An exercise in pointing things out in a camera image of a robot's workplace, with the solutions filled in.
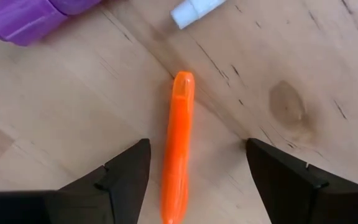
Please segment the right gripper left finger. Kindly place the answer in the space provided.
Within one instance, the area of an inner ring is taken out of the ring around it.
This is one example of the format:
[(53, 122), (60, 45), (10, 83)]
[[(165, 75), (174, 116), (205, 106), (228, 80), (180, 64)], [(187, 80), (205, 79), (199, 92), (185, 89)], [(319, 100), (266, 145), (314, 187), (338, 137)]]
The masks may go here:
[(0, 192), (0, 224), (137, 224), (150, 162), (144, 138), (58, 190)]

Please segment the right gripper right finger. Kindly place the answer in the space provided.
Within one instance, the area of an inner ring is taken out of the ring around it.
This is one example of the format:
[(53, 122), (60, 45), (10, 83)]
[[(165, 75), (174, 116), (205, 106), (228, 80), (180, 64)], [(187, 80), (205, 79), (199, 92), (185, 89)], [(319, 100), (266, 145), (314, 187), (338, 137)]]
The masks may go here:
[(246, 155), (272, 224), (358, 224), (357, 183), (256, 138)]

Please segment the orange highlighter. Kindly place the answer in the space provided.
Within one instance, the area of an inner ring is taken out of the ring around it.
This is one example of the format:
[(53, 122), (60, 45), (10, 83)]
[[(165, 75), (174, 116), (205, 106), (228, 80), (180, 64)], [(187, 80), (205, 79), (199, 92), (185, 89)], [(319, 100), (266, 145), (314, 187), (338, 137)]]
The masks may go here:
[(188, 203), (188, 157), (195, 96), (191, 72), (177, 73), (172, 88), (165, 148), (161, 218), (163, 224), (180, 224)]

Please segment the purple highlighter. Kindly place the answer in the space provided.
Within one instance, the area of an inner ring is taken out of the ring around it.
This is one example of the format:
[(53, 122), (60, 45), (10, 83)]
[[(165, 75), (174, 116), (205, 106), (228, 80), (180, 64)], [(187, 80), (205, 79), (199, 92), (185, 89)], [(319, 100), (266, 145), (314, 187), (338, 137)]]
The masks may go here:
[(0, 0), (0, 40), (28, 46), (101, 1)]

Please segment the white marker green cap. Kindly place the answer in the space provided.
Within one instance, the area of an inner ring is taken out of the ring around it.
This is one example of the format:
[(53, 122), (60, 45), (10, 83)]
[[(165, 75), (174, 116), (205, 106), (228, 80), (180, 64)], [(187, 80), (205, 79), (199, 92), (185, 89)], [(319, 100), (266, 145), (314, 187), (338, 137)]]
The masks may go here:
[(183, 0), (170, 15), (179, 29), (184, 29), (191, 23), (201, 19), (226, 0)]

